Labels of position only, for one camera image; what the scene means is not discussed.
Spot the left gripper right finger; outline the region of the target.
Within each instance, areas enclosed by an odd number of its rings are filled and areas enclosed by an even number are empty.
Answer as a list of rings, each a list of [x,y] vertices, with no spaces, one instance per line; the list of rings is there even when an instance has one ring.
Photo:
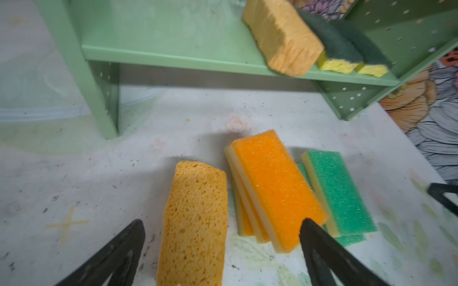
[[[335,286],[335,276],[345,286],[387,285],[312,219],[303,220],[299,240],[312,285]]]

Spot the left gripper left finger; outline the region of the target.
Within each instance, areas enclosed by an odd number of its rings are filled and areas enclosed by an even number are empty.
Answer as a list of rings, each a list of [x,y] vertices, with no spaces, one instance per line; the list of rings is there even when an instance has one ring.
[[[136,219],[110,240],[59,286],[131,286],[137,272],[146,233]]]

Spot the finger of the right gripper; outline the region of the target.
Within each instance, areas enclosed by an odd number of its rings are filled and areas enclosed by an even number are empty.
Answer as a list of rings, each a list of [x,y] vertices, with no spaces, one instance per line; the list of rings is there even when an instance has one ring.
[[[458,194],[458,186],[431,183],[427,189],[427,193],[448,211],[458,216],[458,205],[446,197],[446,194]]]

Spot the light green scrub sponge top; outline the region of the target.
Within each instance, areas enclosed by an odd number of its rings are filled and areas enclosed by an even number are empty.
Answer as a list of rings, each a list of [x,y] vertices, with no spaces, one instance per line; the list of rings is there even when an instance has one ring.
[[[326,229],[332,237],[377,231],[372,215],[339,152],[308,150],[301,158],[311,188],[329,216]]]

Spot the yellow cellulose sponge back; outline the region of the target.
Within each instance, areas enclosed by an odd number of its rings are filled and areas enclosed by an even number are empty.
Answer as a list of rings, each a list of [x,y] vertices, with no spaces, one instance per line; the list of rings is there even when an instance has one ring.
[[[228,209],[225,172],[201,162],[177,163],[163,214],[157,285],[223,283]]]

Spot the yellow cellulose sponge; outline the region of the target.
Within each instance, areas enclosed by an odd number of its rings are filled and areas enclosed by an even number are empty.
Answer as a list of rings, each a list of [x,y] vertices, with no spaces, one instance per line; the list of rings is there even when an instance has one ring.
[[[289,1],[248,0],[242,20],[267,66],[276,72],[303,76],[324,51],[322,42]]]
[[[177,163],[163,214],[157,285],[223,283],[228,209],[225,172],[201,162]]]

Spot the dark green scrub sponge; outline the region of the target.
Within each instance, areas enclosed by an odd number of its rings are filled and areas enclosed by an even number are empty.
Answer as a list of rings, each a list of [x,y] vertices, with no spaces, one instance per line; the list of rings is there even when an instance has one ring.
[[[392,63],[378,46],[356,25],[347,20],[331,20],[330,24],[347,40],[363,58],[355,69],[358,73],[383,77],[392,68]]]
[[[302,10],[298,10],[298,14],[324,46],[316,61],[320,70],[347,75],[363,63],[363,57],[354,45],[325,18]]]

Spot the yellow cellulose sponge front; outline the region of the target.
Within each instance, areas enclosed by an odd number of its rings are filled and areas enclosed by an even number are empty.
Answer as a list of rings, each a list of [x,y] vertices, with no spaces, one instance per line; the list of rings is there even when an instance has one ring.
[[[248,0],[242,20],[267,66],[276,72],[303,76],[324,51],[322,42],[289,1]]]

